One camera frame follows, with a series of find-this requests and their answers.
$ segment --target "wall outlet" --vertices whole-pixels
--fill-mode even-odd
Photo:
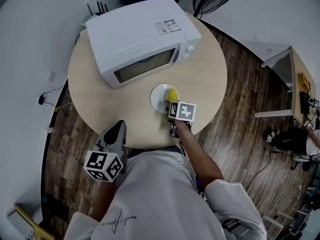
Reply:
[[[53,82],[53,80],[55,79],[55,76],[56,76],[56,73],[53,72],[53,71],[50,71],[47,80],[48,80],[49,82]]]
[[[47,134],[52,134],[54,133],[56,130],[53,127],[48,127],[44,130]]]
[[[271,47],[268,47],[268,48],[266,49],[266,51],[267,51],[268,53],[272,53],[274,50],[272,50]]]
[[[260,37],[259,36],[257,36],[257,35],[255,35],[254,37],[253,37],[253,39],[255,40],[255,41],[260,41]]]

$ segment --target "wooden floor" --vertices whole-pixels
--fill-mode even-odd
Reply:
[[[304,197],[313,169],[301,165],[291,170],[289,156],[272,154],[269,166],[248,188],[254,175],[269,161],[271,147],[262,139],[268,126],[285,131],[293,126],[290,117],[255,118],[255,112],[286,110],[291,96],[282,83],[260,67],[260,63],[228,39],[213,32],[225,56],[227,87],[222,105],[212,121],[197,134],[204,150],[219,165],[225,179],[240,182],[258,212],[270,217],[275,210],[293,215]],[[71,102],[64,96],[62,104]],[[73,105],[59,109],[52,133],[44,174],[44,194],[51,194],[69,207],[69,220],[76,211],[90,214],[99,183],[83,170],[87,150],[97,134],[80,118]],[[280,218],[277,221],[287,223]],[[277,228],[267,221],[268,239]],[[62,239],[68,223],[54,217],[52,230]]]

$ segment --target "shoe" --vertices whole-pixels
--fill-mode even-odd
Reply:
[[[274,130],[271,129],[271,127],[268,127],[268,129],[266,130],[266,132],[273,138],[274,136],[276,136]]]
[[[269,135],[267,132],[264,132],[262,134],[262,138],[268,145],[270,145],[270,143],[272,142],[272,139],[273,139],[272,136]]]

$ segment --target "white shirt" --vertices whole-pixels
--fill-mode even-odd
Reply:
[[[320,140],[320,130],[314,130],[313,133]],[[306,139],[305,150],[309,156],[314,156],[320,153],[320,148],[316,146],[314,141],[309,136]]]
[[[196,191],[193,170],[180,153],[152,151],[128,160],[113,201],[98,222],[75,213],[65,240],[225,240],[221,222],[238,219],[266,238],[266,229],[239,183],[215,180]]]

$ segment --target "cable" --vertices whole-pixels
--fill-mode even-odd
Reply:
[[[309,116],[307,114],[306,114],[306,117],[309,119],[309,121],[312,122],[312,120],[315,118],[316,114],[317,114],[317,109],[315,110],[315,113],[314,113],[314,115],[313,115],[311,120],[309,119]]]
[[[74,45],[77,44],[77,41],[78,41],[78,38],[79,38],[79,37],[80,37],[80,34],[78,34],[78,36],[76,37],[75,42],[74,42]]]
[[[249,183],[249,185],[248,185],[248,187],[246,188],[246,190],[248,190],[248,189],[249,189],[249,187],[250,187],[251,183],[254,181],[254,179],[257,177],[257,175],[258,175],[259,173],[261,173],[264,169],[266,169],[266,168],[267,168],[267,166],[270,164],[270,161],[271,161],[271,154],[272,154],[273,152],[274,152],[274,151],[271,151],[271,152],[270,152],[270,157],[269,157],[269,161],[268,161],[268,163],[266,164],[266,166],[265,166],[265,167],[263,167],[260,171],[258,171],[258,172],[254,175],[253,179],[252,179],[252,180],[251,180],[251,182]]]
[[[53,105],[52,103],[49,103],[49,102],[43,102],[43,103],[49,104],[49,105],[55,107],[56,109],[62,108],[62,107],[66,106],[66,105],[69,105],[69,104],[72,104],[72,105],[73,105],[72,102],[69,102],[69,103],[64,104],[64,105],[62,105],[62,106],[55,106],[55,105]]]
[[[67,90],[69,90],[69,87],[65,90],[65,94],[68,95],[71,99],[71,96],[67,93]]]
[[[61,86],[60,88],[58,88],[58,89],[52,89],[51,91],[44,92],[44,93],[41,94],[41,96],[44,95],[44,94],[49,94],[49,93],[51,93],[51,92],[54,91],[54,90],[60,90],[62,87],[64,87],[64,85],[62,85],[62,86]]]
[[[279,151],[272,151],[272,153],[275,153],[275,154],[282,154],[282,155],[285,155],[285,156],[291,157],[291,155],[290,155],[290,154],[281,153],[281,152],[279,152]]]
[[[278,203],[281,203],[283,200],[286,200],[287,198],[290,198],[290,197],[292,197],[292,196],[293,196],[293,198],[295,198],[297,193],[299,193],[299,195],[298,195],[298,197],[297,197],[297,200],[299,200],[300,195],[301,195],[301,190],[304,188],[304,185],[303,185],[303,184],[304,184],[304,181],[303,181],[303,180],[300,180],[299,185],[298,185],[299,187],[294,191],[293,194],[290,194],[290,195],[286,196],[285,198],[282,198],[282,199],[280,199],[279,201],[274,202],[273,204],[269,205],[268,207],[266,207],[265,209],[263,209],[263,210],[260,211],[259,213],[260,213],[260,214],[263,214],[263,212],[264,212],[265,210],[269,209],[270,207],[273,207],[274,205],[276,205],[276,204],[278,204]]]

